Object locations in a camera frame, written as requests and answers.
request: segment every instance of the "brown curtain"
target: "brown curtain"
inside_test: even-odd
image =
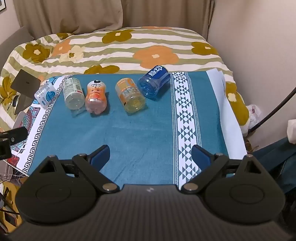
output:
[[[36,39],[56,33],[90,33],[122,27],[120,0],[13,0],[17,18]]]
[[[207,38],[213,0],[13,0],[34,38],[121,27],[180,27]]]
[[[123,27],[180,27],[194,30],[207,38],[211,0],[121,0],[121,2]]]

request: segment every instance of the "plastic bottle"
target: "plastic bottle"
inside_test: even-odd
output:
[[[100,80],[93,80],[87,85],[85,107],[88,112],[98,115],[106,109],[107,99],[105,91],[106,85]]]
[[[145,106],[145,98],[131,78],[119,80],[115,90],[126,112],[134,113]]]
[[[65,80],[63,92],[65,104],[69,109],[78,110],[84,105],[85,97],[78,79],[69,78]]]
[[[39,88],[39,90],[34,94],[36,100],[43,108],[47,108],[53,97],[57,94],[56,89],[52,83],[45,83]]]
[[[138,88],[146,98],[155,98],[159,89],[170,81],[170,73],[163,66],[157,65],[138,81]]]

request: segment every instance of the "yellow liquid bottle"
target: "yellow liquid bottle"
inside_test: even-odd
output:
[[[131,78],[119,80],[115,90],[126,112],[134,113],[145,106],[145,97]]]

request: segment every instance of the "geometric triangle pattern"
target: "geometric triangle pattern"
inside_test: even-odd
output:
[[[201,170],[192,161],[191,149],[200,142],[197,110],[187,72],[171,73],[174,128],[174,183],[179,189]]]

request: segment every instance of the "striped bedding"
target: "striped bedding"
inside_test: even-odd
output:
[[[40,79],[68,74],[144,74],[155,65],[171,72],[217,68],[226,80],[226,95],[243,132],[249,113],[237,92],[232,71],[217,50],[196,32],[183,28],[137,27],[73,35],[51,34],[17,46],[1,71],[0,127],[6,131],[16,117],[10,88],[20,69]]]

